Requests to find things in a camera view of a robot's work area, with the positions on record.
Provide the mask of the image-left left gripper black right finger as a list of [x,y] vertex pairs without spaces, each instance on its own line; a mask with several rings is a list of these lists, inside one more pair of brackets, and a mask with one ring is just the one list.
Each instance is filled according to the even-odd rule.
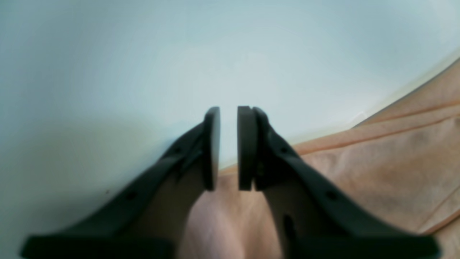
[[439,259],[432,236],[377,219],[309,166],[257,107],[237,108],[239,189],[263,193],[286,259]]

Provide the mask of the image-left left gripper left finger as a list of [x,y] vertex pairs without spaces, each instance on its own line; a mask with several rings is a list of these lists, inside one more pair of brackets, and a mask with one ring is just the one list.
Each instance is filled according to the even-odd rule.
[[116,197],[59,232],[31,235],[26,259],[172,259],[190,210],[216,188],[220,109],[180,136]]

